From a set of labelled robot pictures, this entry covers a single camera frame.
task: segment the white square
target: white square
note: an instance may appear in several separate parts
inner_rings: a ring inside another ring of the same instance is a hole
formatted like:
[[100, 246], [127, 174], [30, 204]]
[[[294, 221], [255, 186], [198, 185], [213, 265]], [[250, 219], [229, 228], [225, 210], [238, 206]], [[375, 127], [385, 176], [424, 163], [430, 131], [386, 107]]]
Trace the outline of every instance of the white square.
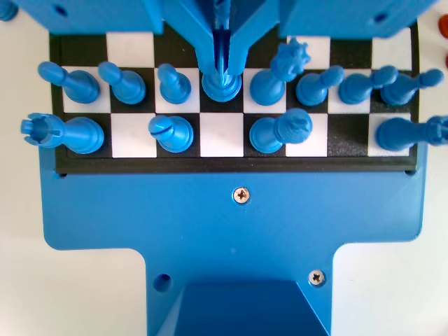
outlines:
[[244, 155], [243, 113], [201, 113], [202, 157], [242, 157]]
[[99, 84], [99, 96], [97, 100], [90, 104], [79, 104], [62, 95], [62, 101], [64, 102], [65, 113], [110, 113], [111, 112], [111, 98], [109, 92], [109, 84], [103, 81], [98, 74], [98, 68], [93, 66], [63, 66], [68, 72], [75, 70], [84, 70], [95, 77]]
[[107, 60], [118, 67], [153, 68], [153, 33], [107, 33]]
[[113, 158], [155, 158], [156, 140], [148, 131], [155, 113], [111, 114]]
[[[346, 69], [345, 77], [351, 74], [363, 74], [370, 76], [372, 71], [370, 69]], [[370, 112], [370, 97], [360, 104], [345, 104], [339, 98], [339, 86], [334, 86], [328, 91], [328, 113], [369, 113]]]
[[155, 112], [156, 113], [199, 113], [200, 107], [200, 81], [199, 69], [197, 68], [176, 68], [178, 72], [187, 76], [191, 84], [191, 93], [185, 103], [171, 104], [160, 94], [160, 80], [158, 78], [158, 69], [154, 69], [154, 91], [155, 91]]
[[255, 68], [246, 68], [243, 73], [243, 111], [245, 113], [285, 113], [286, 112], [286, 93], [275, 104], [269, 106], [259, 105], [254, 102], [251, 96], [252, 78], [261, 70]]
[[411, 29], [404, 28], [390, 38], [372, 40], [372, 68], [393, 65], [399, 70], [412, 69]]
[[328, 115], [326, 113], [310, 113], [309, 116], [313, 120], [313, 130], [309, 138], [302, 143], [287, 143], [286, 156], [327, 156]]
[[288, 36], [287, 41], [295, 37], [300, 43], [308, 43], [307, 54], [311, 61], [306, 69], [327, 69], [330, 67], [330, 37], [328, 36]]
[[378, 146], [377, 140], [375, 139], [375, 134], [377, 133], [378, 127], [386, 120], [392, 118], [403, 118], [406, 120], [411, 120], [411, 115], [409, 113], [372, 113], [369, 115], [369, 146], [367, 147], [368, 156], [408, 156], [409, 149], [399, 150], [398, 152], [393, 152], [390, 150], [385, 150]]

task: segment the chessboard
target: chessboard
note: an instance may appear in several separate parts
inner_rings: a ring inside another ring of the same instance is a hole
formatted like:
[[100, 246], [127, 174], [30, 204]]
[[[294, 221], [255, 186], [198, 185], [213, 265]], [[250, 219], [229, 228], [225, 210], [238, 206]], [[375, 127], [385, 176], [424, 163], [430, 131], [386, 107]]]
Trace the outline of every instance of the chessboard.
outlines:
[[[419, 73], [417, 24], [388, 39], [335, 40], [330, 37], [296, 36], [308, 43], [311, 62], [305, 72], [287, 83], [286, 93], [272, 106], [256, 104], [250, 95], [252, 77], [270, 67], [278, 45], [277, 28], [249, 50], [243, 85], [231, 101], [218, 103], [203, 91], [202, 74], [193, 47], [168, 25], [163, 35], [110, 33], [94, 36], [50, 35], [50, 61], [67, 71], [82, 69], [97, 78], [101, 94], [91, 104], [71, 101], [60, 87], [52, 85], [52, 112], [67, 121], [85, 116], [104, 130], [104, 145], [95, 153], [79, 155], [64, 146], [55, 149], [59, 174], [168, 173], [168, 172], [359, 172], [412, 171], [417, 165], [417, 146], [400, 152], [383, 150], [375, 131], [389, 118], [400, 116], [417, 122], [419, 93], [404, 106], [387, 106], [378, 90], [357, 105], [344, 104], [337, 88], [318, 106], [301, 105], [295, 86], [301, 76], [321, 73], [340, 65], [346, 76], [369, 75], [390, 64], [404, 74]], [[146, 83], [146, 97], [136, 105], [118, 101], [98, 75], [103, 61], [137, 72]], [[169, 63], [186, 75], [192, 92], [188, 101], [174, 105], [160, 95], [158, 66]], [[263, 117], [277, 117], [287, 109], [302, 108], [313, 121], [313, 132], [303, 143], [286, 144], [273, 154], [257, 152], [249, 141], [252, 124]], [[148, 124], [156, 115], [181, 116], [192, 125], [195, 139], [182, 153], [165, 151], [149, 134]]]

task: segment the pawn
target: pawn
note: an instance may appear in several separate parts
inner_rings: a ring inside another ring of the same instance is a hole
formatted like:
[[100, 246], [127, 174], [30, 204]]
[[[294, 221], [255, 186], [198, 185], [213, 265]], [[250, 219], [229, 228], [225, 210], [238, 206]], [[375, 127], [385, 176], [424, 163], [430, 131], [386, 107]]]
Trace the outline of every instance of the pawn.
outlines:
[[129, 70], [122, 71], [110, 62], [102, 62], [98, 66], [98, 72], [101, 79], [111, 85], [113, 94], [120, 102], [137, 104], [145, 97], [145, 82], [139, 74]]
[[31, 120], [23, 120], [20, 131], [31, 145], [54, 148], [64, 144], [78, 154], [97, 151], [104, 142], [102, 128], [86, 117], [76, 117], [67, 122], [53, 114], [32, 113]]
[[193, 128], [182, 117], [158, 115], [149, 122], [150, 134], [170, 153], [186, 151], [193, 142]]
[[37, 69], [39, 75], [54, 85], [62, 86], [68, 98], [81, 104], [94, 102], [99, 96], [97, 80], [84, 70], [68, 73], [53, 62], [42, 62]]
[[378, 127], [376, 140], [381, 148], [388, 151], [401, 151], [418, 142], [427, 142], [433, 146], [446, 145], [448, 116], [434, 116], [422, 123], [392, 118]]
[[345, 104], [359, 104], [370, 97], [373, 89], [392, 84], [398, 76], [398, 70], [391, 65], [374, 71], [370, 77], [354, 73], [345, 78], [339, 86], [339, 98]]
[[261, 118], [249, 131], [252, 146], [260, 153], [277, 152], [284, 144], [300, 144], [313, 130], [309, 114], [301, 108], [292, 108], [277, 119]]
[[325, 100], [329, 88], [339, 85], [343, 79], [344, 69], [339, 65], [330, 67], [320, 75], [308, 73], [299, 80], [295, 95], [302, 104], [315, 106]]
[[170, 64], [162, 64], [157, 70], [160, 79], [160, 94], [171, 104], [186, 102], [191, 93], [191, 84], [187, 76], [177, 72]]
[[416, 78], [400, 73], [393, 84], [381, 89], [381, 98], [388, 105], [404, 105], [412, 99], [418, 89], [436, 86], [442, 81], [443, 73], [439, 69], [431, 69]]
[[307, 54], [308, 44], [300, 44], [292, 38], [288, 44], [282, 43], [271, 62], [271, 69], [258, 72], [251, 81], [252, 99], [259, 105], [277, 103], [285, 93], [287, 82], [301, 74], [303, 66], [311, 61]]

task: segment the screw head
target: screw head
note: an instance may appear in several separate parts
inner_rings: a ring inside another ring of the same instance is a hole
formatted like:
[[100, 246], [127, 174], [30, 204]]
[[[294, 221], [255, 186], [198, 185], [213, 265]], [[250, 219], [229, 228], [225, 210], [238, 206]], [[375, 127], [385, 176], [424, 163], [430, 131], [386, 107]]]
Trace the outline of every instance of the screw head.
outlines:
[[250, 196], [251, 195], [249, 194], [249, 190], [247, 190], [247, 188], [245, 188], [245, 187], [237, 188], [233, 192], [233, 199], [235, 200], [236, 203], [240, 203], [240, 204], [244, 204], [247, 201], [249, 201]]
[[325, 274], [321, 270], [315, 269], [313, 272], [309, 273], [308, 281], [315, 287], [322, 286], [325, 282]]

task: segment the white table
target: white table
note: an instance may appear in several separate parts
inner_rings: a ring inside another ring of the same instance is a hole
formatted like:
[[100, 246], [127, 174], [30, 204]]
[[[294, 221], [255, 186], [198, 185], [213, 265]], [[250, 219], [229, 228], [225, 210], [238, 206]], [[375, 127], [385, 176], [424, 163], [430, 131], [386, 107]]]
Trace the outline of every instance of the white table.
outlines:
[[[448, 114], [448, 40], [419, 19], [421, 71], [444, 84], [420, 95], [421, 120]], [[37, 148], [22, 140], [28, 113], [51, 113], [37, 66], [48, 33], [26, 13], [0, 22], [0, 335], [146, 335], [143, 258], [131, 250], [56, 251], [43, 238]], [[448, 146], [430, 148], [423, 231], [401, 244], [351, 244], [335, 256], [333, 336], [448, 335]]]

